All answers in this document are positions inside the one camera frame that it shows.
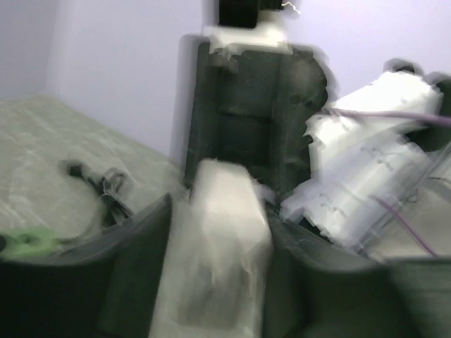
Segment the purple wire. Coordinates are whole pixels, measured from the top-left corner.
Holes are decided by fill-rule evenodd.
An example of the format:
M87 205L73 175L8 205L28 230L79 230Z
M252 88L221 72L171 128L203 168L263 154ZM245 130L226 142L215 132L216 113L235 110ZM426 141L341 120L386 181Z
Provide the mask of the purple wire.
M397 112L397 111L381 111L381 112L360 112L360 111L349 111L345 109L336 109L336 108L323 108L319 113L321 115L338 115L346 118L400 118L404 120L414 120L424 123L430 123L432 125L438 125L441 127L451 128L451 118L447 118L445 116L429 116L418 113L405 113L405 112ZM416 230L409 224L409 222L404 218L404 216L399 213L395 208L393 208L390 204L385 202L382 199L379 199L376 196L373 196L372 199L376 201L379 205L384 207L387 211L393 214L408 232L415 238L415 240L432 256L437 256L437 253L421 238L420 234L416 232Z
M404 120L414 120L424 123L430 123L432 125L439 125L441 127L451 128L451 118L445 116L429 116L418 113L404 113L399 111L381 111L381 112L364 112L361 111L348 111L344 109L336 108L323 108L319 112L321 115L338 115L346 118L401 118Z
M400 222L402 225L405 226L406 230L408 232L410 232L410 234L415 238L415 240L423 247L424 250L426 250L427 252L429 252L432 256L437 256L437 253L429 246L429 244L427 244L420 236L420 234L418 232L416 232L416 230L409 224L409 222L405 219L405 217L397 212L397 210L395 208L393 208L390 204L388 204L387 202L385 202L382 199L379 199L376 196L372 196L371 197L374 201L378 202L379 205L381 205L382 207L384 207L384 209L386 209L387 211L389 211L391 214L393 214Z

